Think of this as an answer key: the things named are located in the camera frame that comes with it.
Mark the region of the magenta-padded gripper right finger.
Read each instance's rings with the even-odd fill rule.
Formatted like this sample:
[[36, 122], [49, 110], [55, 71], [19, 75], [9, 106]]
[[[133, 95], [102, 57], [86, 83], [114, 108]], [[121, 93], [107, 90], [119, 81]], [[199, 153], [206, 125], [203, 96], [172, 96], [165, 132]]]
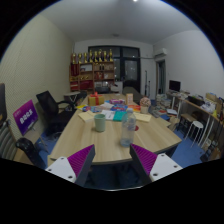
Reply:
[[135, 144], [130, 145], [130, 155], [144, 185], [182, 169], [180, 165], [165, 153], [155, 154]]

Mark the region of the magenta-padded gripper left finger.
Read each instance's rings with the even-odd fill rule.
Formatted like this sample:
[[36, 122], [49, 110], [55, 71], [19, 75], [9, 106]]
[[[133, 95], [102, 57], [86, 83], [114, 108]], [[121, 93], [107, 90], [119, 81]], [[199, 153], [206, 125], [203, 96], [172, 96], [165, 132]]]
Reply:
[[46, 171], [76, 185], [84, 186], [94, 157], [95, 145], [92, 144], [69, 157], [59, 157], [46, 168]]

